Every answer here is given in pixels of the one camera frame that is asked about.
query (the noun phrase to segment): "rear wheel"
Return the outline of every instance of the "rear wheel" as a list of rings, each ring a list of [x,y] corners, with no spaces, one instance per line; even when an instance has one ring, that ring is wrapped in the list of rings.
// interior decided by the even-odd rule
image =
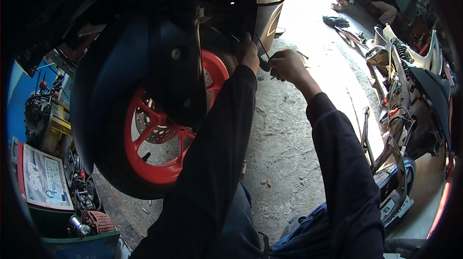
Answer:
[[[211,108],[236,60],[227,40],[212,29],[201,31],[201,47]],[[106,126],[96,165],[114,187],[140,199],[162,198],[173,189],[196,129],[172,123],[141,86],[114,104]],[[163,161],[166,150],[175,158]]]

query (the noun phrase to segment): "poster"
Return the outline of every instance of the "poster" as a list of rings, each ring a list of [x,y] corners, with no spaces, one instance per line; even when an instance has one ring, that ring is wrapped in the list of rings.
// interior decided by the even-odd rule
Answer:
[[[28,203],[52,209],[74,210],[61,159],[25,144],[23,173]]]

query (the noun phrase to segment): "bolt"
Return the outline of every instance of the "bolt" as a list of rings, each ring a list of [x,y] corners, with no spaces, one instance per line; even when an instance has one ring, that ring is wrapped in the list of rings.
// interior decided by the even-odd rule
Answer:
[[[175,48],[174,50],[172,50],[172,58],[173,59],[175,59],[175,60],[179,59],[180,54],[181,54],[180,49]]]

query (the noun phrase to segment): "motorcycle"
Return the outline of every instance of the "motorcycle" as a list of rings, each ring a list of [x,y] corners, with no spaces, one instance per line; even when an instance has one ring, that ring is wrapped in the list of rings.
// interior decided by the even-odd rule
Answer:
[[[442,145],[444,155],[451,149],[450,87],[455,82],[443,59],[436,31],[432,32],[430,50],[423,57],[397,38],[390,26],[374,29],[373,47],[365,56],[382,105],[379,123],[387,132],[383,152],[375,159],[368,143],[366,110],[361,144],[381,191],[381,219],[387,227],[413,204],[408,195],[416,179],[415,160],[425,153],[438,156]],[[382,168],[391,155],[392,163]],[[454,168],[452,156],[449,151],[446,177]]]
[[[121,192],[158,199],[237,65],[234,38],[250,32],[263,55],[284,1],[53,0],[29,25],[17,61],[33,75],[45,55],[73,77],[70,121],[87,174],[95,165]],[[151,165],[150,153],[138,154],[144,141],[175,139],[170,161]]]

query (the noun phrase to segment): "hand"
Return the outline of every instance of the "hand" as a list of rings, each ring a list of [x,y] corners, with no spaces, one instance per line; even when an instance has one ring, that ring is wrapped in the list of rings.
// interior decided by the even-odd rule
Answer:
[[[269,61],[270,74],[278,80],[289,81],[294,85],[300,84],[306,77],[310,76],[299,56],[291,49],[278,51],[273,54]]]
[[[269,61],[270,74],[278,80],[293,83],[304,95],[307,102],[321,93],[318,84],[310,76],[306,67],[294,51],[287,49],[275,53]]]
[[[235,57],[238,65],[246,65],[252,70],[252,72],[254,72],[254,74],[258,73],[258,48],[254,42],[252,42],[251,34],[249,34],[249,32],[246,32],[244,38],[239,42],[235,51]]]

